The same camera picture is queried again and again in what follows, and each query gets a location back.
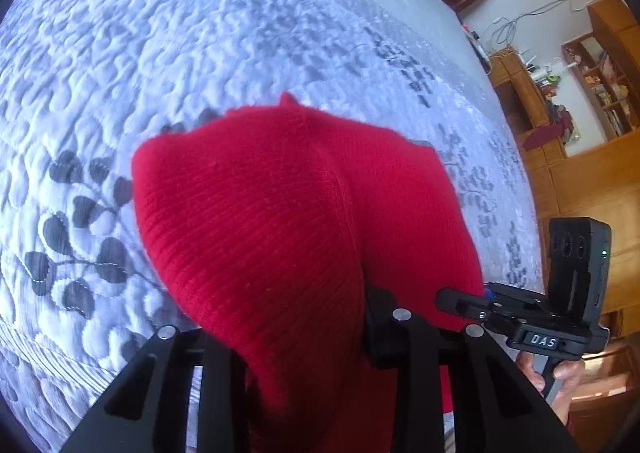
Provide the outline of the red knit sweater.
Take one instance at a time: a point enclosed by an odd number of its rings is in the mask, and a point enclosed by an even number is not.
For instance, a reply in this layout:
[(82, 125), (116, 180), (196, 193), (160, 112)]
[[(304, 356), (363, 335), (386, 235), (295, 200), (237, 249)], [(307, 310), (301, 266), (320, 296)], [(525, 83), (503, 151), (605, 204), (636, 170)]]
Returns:
[(142, 243), (172, 299), (250, 370), (256, 452), (385, 452), (396, 376), (363, 355), (375, 285), (444, 329), (480, 261), (434, 149), (283, 96), (132, 159)]

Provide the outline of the wooden desk cabinet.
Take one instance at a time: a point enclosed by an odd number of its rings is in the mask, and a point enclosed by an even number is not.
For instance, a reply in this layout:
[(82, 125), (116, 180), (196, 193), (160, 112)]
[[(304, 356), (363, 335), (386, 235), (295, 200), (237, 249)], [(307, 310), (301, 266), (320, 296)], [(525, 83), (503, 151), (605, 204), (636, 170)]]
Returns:
[(525, 163), (534, 195), (541, 251), (549, 221), (590, 217), (612, 230), (610, 273), (603, 311), (639, 308), (639, 136), (634, 132), (575, 156), (560, 139), (526, 151), (533, 130), (550, 123), (544, 97), (513, 51), (490, 57), (489, 79)]

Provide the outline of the wooden wall shelf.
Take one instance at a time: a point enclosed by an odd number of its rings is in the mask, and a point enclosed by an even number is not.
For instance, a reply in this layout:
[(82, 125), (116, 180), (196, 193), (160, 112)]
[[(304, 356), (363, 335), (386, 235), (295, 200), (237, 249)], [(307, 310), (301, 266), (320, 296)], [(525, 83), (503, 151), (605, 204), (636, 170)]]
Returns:
[(639, 129), (639, 22), (623, 0), (587, 11), (591, 31), (565, 43), (562, 55), (611, 141)]

